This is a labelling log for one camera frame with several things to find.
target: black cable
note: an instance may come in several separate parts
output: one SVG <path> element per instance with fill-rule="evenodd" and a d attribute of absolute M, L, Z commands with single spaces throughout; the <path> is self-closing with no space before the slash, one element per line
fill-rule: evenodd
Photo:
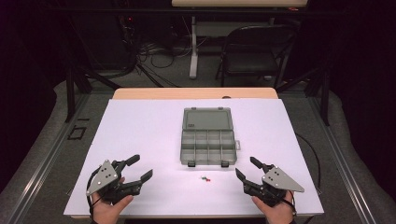
<path fill-rule="evenodd" d="M 298 137 L 300 137 L 301 139 L 303 139 L 303 140 L 309 145 L 309 147 L 311 148 L 312 152 L 313 152 L 314 155 L 315 155 L 315 159 L 317 160 L 317 164 L 318 164 L 318 185 L 317 185 L 317 187 L 318 187 L 318 189 L 320 189 L 321 169 L 320 169 L 320 161 L 319 161 L 318 154 L 317 154 L 317 152 L 315 151 L 314 147 L 309 143 L 308 140 L 306 140 L 306 139 L 305 139 L 304 137 L 302 137 L 300 134 L 298 134 L 298 133 L 296 133 L 296 132 L 294 132 L 294 133 L 295 133 Z"/>

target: desk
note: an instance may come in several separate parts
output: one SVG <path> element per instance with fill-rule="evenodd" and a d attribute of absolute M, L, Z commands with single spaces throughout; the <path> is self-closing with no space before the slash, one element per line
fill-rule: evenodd
<path fill-rule="evenodd" d="M 172 0 L 173 7 L 305 7 L 308 0 Z M 232 30 L 247 25 L 262 25 L 262 22 L 223 22 L 218 23 L 213 28 L 207 22 L 199 24 L 195 17 L 191 21 L 191 65 L 190 78 L 197 78 L 198 52 L 196 36 L 226 36 Z M 207 31 L 201 29 L 197 31 L 197 27 L 208 27 Z"/>
<path fill-rule="evenodd" d="M 223 96 L 232 99 L 219 99 Z M 189 168 L 181 164 L 183 109 L 192 106 L 231 108 L 235 139 L 241 142 L 235 165 Z M 88 217 L 85 188 L 92 171 L 106 159 L 121 161 L 134 154 L 139 154 L 141 160 L 125 167 L 122 175 L 126 181 L 138 179 L 149 169 L 153 169 L 153 177 L 122 211 L 122 217 L 262 217 L 243 192 L 234 170 L 237 167 L 248 179 L 261 183 L 262 170 L 250 163 L 250 156 L 278 165 L 305 188 L 304 193 L 295 193 L 296 209 L 301 216 L 323 213 L 286 109 L 274 89 L 117 90 L 109 101 L 64 214 Z M 211 181 L 204 181 L 203 175 Z"/>

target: wooden desk top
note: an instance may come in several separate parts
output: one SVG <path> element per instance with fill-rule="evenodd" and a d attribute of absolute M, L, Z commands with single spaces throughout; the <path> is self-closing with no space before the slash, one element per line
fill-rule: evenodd
<path fill-rule="evenodd" d="M 273 88 L 121 88 L 113 99 L 221 99 L 267 98 L 277 99 Z"/>
<path fill-rule="evenodd" d="M 172 0 L 174 7 L 305 7 L 307 0 Z"/>

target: chair seat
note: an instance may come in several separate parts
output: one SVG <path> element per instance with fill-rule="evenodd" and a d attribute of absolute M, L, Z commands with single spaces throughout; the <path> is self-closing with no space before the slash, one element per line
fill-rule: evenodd
<path fill-rule="evenodd" d="M 245 73 L 246 75 L 276 76 L 278 65 L 272 52 L 229 53 L 224 60 L 227 75 Z"/>

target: person's left hand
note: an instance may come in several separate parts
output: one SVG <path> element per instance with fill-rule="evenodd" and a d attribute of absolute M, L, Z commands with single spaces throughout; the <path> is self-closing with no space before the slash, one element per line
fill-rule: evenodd
<path fill-rule="evenodd" d="M 134 196 L 128 195 L 121 199 L 118 203 L 111 205 L 110 202 L 106 202 L 100 199 L 100 195 L 95 192 L 92 195 L 92 201 L 96 202 L 93 206 L 93 220 L 100 224 L 115 224 L 119 219 L 121 211 L 134 199 Z"/>

